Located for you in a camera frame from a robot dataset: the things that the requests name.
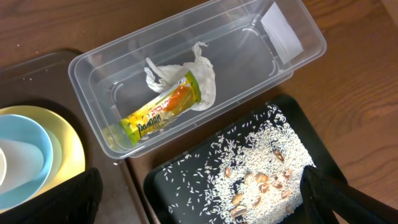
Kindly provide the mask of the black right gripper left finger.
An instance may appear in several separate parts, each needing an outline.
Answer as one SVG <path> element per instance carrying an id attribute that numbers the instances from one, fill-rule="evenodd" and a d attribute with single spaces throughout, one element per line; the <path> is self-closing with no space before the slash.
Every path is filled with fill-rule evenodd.
<path id="1" fill-rule="evenodd" d="M 1 224 L 95 222 L 103 181 L 92 167 L 47 192 L 1 214 Z"/>

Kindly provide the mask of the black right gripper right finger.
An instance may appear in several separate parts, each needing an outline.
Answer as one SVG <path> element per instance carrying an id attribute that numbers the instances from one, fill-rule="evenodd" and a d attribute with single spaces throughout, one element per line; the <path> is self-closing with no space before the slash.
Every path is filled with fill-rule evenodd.
<path id="1" fill-rule="evenodd" d="M 397 223 L 397 210 L 357 189 L 306 166 L 300 181 L 303 206 L 310 223 Z"/>

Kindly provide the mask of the yellow plate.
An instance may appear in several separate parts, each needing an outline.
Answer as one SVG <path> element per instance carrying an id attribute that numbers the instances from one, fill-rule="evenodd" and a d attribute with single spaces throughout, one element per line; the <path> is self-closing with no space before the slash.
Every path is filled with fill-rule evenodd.
<path id="1" fill-rule="evenodd" d="M 39 123 L 50 137 L 53 163 L 45 185 L 31 198 L 71 179 L 85 170 L 85 153 L 77 132 L 57 113 L 38 106 L 10 106 L 1 109 L 4 114 L 26 116 Z"/>

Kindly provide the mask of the white cup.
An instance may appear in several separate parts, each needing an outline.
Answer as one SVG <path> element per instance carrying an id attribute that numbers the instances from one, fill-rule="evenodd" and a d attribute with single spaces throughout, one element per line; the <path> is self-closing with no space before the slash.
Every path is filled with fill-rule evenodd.
<path id="1" fill-rule="evenodd" d="M 36 178 L 44 165 L 44 157 L 33 144 L 1 140 L 1 194 Z"/>

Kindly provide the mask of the light blue small plate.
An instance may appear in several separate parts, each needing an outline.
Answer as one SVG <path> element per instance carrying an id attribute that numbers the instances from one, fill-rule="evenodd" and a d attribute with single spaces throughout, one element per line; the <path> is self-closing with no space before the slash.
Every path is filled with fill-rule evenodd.
<path id="1" fill-rule="evenodd" d="M 40 174 L 31 181 L 1 194 L 1 209 L 16 207 L 33 197 L 46 183 L 53 163 L 53 147 L 45 129 L 33 119 L 17 114 L 1 116 L 1 140 L 25 142 L 40 149 L 44 165 Z"/>

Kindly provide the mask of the green orange snack wrapper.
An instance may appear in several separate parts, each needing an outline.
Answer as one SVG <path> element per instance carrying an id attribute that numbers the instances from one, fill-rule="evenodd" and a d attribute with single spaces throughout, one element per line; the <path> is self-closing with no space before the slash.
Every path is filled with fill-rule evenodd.
<path id="1" fill-rule="evenodd" d="M 119 124 L 130 141 L 136 144 L 145 135 L 167 126 L 200 101 L 198 82 L 189 71 L 173 87 L 123 118 Z"/>

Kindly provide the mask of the white napkin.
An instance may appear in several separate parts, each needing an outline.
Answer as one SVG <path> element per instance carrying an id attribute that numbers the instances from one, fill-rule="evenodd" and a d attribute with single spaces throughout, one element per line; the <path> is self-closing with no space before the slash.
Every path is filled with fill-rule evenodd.
<path id="1" fill-rule="evenodd" d="M 156 66 L 147 57 L 148 67 L 144 68 L 147 86 L 156 93 L 163 93 L 181 80 L 187 72 L 192 72 L 200 89 L 201 100 L 192 106 L 191 110 L 209 109 L 216 99 L 216 82 L 212 63 L 202 56 L 201 47 L 207 46 L 208 44 L 204 42 L 197 42 L 192 47 L 195 56 L 194 62 L 185 62 L 183 65 Z"/>

